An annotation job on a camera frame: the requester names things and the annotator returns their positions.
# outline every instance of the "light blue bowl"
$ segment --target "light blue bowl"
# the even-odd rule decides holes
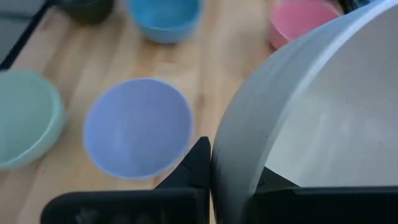
[[[161,44],[191,36],[202,12],[201,0],[130,0],[129,12],[141,32]]]

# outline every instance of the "large white bowl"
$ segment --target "large white bowl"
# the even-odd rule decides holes
[[[311,31],[243,83],[213,148],[218,220],[240,220],[264,164],[300,186],[398,184],[397,3],[375,2]]]

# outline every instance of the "black plastic object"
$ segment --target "black plastic object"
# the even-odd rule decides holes
[[[114,0],[54,0],[73,20],[82,24],[99,24],[112,12]]]
[[[338,0],[338,2],[344,13],[347,14],[359,7],[369,4],[372,0]]]
[[[261,191],[242,223],[397,223],[397,187]]]
[[[283,178],[274,171],[264,167],[262,170],[259,183],[257,185],[256,192],[270,191],[270,190],[281,190],[291,189],[298,187],[293,182]]]
[[[210,153],[200,138],[154,190],[61,195],[45,206],[41,224],[208,223]]]

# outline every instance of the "wood grain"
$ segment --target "wood grain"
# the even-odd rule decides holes
[[[213,142],[234,92],[271,52],[266,40],[270,0],[206,0],[200,27],[178,45],[143,39],[123,5],[118,2],[114,13],[94,27],[50,9],[13,65],[42,73],[57,86],[68,123],[39,161],[0,172],[1,223],[39,223],[43,206],[65,192],[151,189],[172,171],[122,180],[90,161],[82,146],[82,123],[93,100],[109,87],[130,78],[163,78],[186,95],[194,110],[192,143],[199,136]]]

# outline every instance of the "mint green bowl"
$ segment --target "mint green bowl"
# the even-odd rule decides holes
[[[65,125],[58,91],[34,72],[0,72],[0,105],[0,169],[43,156]]]

